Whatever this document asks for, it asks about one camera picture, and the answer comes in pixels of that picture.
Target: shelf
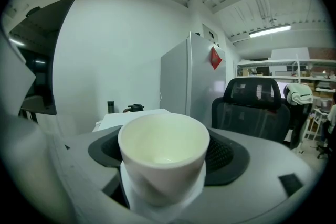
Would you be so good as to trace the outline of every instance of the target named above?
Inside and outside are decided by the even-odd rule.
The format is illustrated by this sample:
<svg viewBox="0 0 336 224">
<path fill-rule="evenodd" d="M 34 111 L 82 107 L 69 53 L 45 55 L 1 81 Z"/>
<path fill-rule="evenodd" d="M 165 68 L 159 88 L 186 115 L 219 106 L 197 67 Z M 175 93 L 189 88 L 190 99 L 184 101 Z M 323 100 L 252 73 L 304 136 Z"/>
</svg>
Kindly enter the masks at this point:
<svg viewBox="0 0 336 224">
<path fill-rule="evenodd" d="M 322 59 L 299 59 L 301 66 L 306 66 L 312 63 L 314 66 L 322 67 L 336 67 L 336 61 L 334 60 L 322 60 Z"/>
<path fill-rule="evenodd" d="M 301 80 L 315 80 L 315 81 L 336 82 L 336 79 L 314 78 L 314 77 L 301 77 Z"/>
<path fill-rule="evenodd" d="M 313 96 L 314 99 L 321 99 L 321 100 L 327 100 L 327 101 L 331 101 L 332 98 L 327 98 L 327 97 L 320 97 L 320 96 Z"/>
<path fill-rule="evenodd" d="M 239 76 L 237 78 L 270 78 L 270 79 L 292 79 L 297 80 L 298 77 L 291 77 L 291 76 Z"/>
<path fill-rule="evenodd" d="M 291 66 L 297 62 L 296 59 L 293 60 L 266 60 L 266 61 L 255 61 L 255 62 L 239 62 L 240 67 L 270 67 L 270 66 Z"/>
<path fill-rule="evenodd" d="M 240 67 L 270 67 L 270 66 L 291 66 L 300 62 L 301 66 L 306 66 L 309 63 L 314 66 L 323 67 L 336 67 L 336 61 L 334 60 L 322 60 L 322 59 L 283 59 L 283 60 L 266 60 L 266 61 L 251 61 L 251 62 L 239 62 Z"/>
<path fill-rule="evenodd" d="M 335 90 L 331 90 L 331 89 L 322 89 L 322 88 L 319 88 L 319 87 L 316 87 L 315 91 L 317 91 L 317 92 L 332 92 L 332 93 L 335 92 Z"/>
<path fill-rule="evenodd" d="M 271 78 L 271 79 L 292 79 L 298 80 L 299 77 L 291 77 L 291 76 L 239 76 L 237 78 Z M 314 78 L 314 77 L 300 77 L 302 80 L 315 80 L 315 81 L 327 81 L 327 82 L 335 82 L 336 79 L 327 79 L 327 78 Z"/>
</svg>

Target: white refrigerator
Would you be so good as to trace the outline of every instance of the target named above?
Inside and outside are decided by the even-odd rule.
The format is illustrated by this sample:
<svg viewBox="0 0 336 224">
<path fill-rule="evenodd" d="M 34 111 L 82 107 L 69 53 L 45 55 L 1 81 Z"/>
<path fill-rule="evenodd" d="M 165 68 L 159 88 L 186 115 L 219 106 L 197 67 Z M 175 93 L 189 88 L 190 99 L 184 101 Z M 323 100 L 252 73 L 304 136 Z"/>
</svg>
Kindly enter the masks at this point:
<svg viewBox="0 0 336 224">
<path fill-rule="evenodd" d="M 212 48 L 222 59 L 212 66 Z M 161 57 L 160 108 L 191 116 L 211 127 L 212 102 L 223 97 L 226 82 L 225 52 L 217 45 L 190 33 Z"/>
</svg>

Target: person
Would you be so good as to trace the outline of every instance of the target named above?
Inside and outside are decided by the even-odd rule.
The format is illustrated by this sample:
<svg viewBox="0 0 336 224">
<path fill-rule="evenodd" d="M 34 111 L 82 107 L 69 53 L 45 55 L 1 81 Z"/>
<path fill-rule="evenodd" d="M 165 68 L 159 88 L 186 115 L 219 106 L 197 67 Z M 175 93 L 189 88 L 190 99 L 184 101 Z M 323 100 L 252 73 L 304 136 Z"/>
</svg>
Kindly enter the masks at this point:
<svg viewBox="0 0 336 224">
<path fill-rule="evenodd" d="M 336 92 L 332 96 L 332 107 L 327 116 L 327 121 L 323 124 L 321 140 L 317 142 L 318 146 L 324 146 L 325 139 L 328 137 L 336 125 Z"/>
</svg>

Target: office chair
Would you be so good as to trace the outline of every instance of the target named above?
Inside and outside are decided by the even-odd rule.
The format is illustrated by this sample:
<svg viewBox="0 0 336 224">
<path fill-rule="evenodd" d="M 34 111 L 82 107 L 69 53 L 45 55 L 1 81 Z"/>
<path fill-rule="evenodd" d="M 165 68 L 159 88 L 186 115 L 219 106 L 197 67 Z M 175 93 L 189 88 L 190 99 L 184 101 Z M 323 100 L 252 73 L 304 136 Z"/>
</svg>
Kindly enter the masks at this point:
<svg viewBox="0 0 336 224">
<path fill-rule="evenodd" d="M 321 153 L 317 156 L 317 159 L 319 159 L 322 155 L 327 154 L 328 159 L 330 159 L 330 156 L 332 154 L 333 150 L 333 143 L 334 143 L 334 137 L 336 135 L 336 128 L 332 130 L 332 133 L 328 133 L 330 122 L 327 121 L 323 124 L 323 131 L 325 133 L 325 138 L 328 140 L 328 144 L 326 147 L 324 146 L 317 146 L 316 150 L 321 150 Z"/>
<path fill-rule="evenodd" d="M 236 78 L 224 96 L 212 104 L 212 128 L 282 143 L 290 112 L 281 103 L 279 87 L 271 78 Z"/>
<path fill-rule="evenodd" d="M 299 146 L 300 142 L 303 139 L 303 136 L 305 135 L 302 132 L 302 128 L 309 116 L 309 113 L 312 108 L 312 104 L 303 104 L 303 105 L 292 105 L 287 102 L 287 95 L 289 93 L 289 89 L 287 86 L 284 88 L 284 96 L 285 96 L 285 106 L 290 111 L 290 121 L 289 121 L 289 129 L 292 129 L 292 135 L 290 139 L 289 148 L 292 150 L 293 148 L 296 148 Z"/>
</svg>

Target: ceiling light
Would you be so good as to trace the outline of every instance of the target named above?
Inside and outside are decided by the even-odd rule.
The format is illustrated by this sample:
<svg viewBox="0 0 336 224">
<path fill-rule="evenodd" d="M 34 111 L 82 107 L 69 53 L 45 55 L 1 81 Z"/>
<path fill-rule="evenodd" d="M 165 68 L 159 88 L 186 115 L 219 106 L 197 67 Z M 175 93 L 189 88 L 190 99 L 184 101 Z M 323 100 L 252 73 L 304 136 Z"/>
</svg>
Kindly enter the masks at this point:
<svg viewBox="0 0 336 224">
<path fill-rule="evenodd" d="M 249 35 L 250 37 L 259 37 L 259 36 L 263 36 L 267 34 L 273 34 L 276 32 L 287 31 L 287 30 L 290 30 L 291 28 L 292 28 L 291 25 L 282 25 L 282 26 L 270 27 L 270 28 L 266 28 L 263 30 L 251 32 L 249 33 Z"/>
<path fill-rule="evenodd" d="M 15 44 L 18 44 L 18 45 L 20 45 L 20 46 L 24 46 L 24 44 L 22 43 L 22 42 L 20 42 L 20 41 L 17 41 L 17 40 L 14 40 L 14 39 L 9 39 L 9 41 L 10 42 L 13 42 L 13 43 L 15 43 Z"/>
</svg>

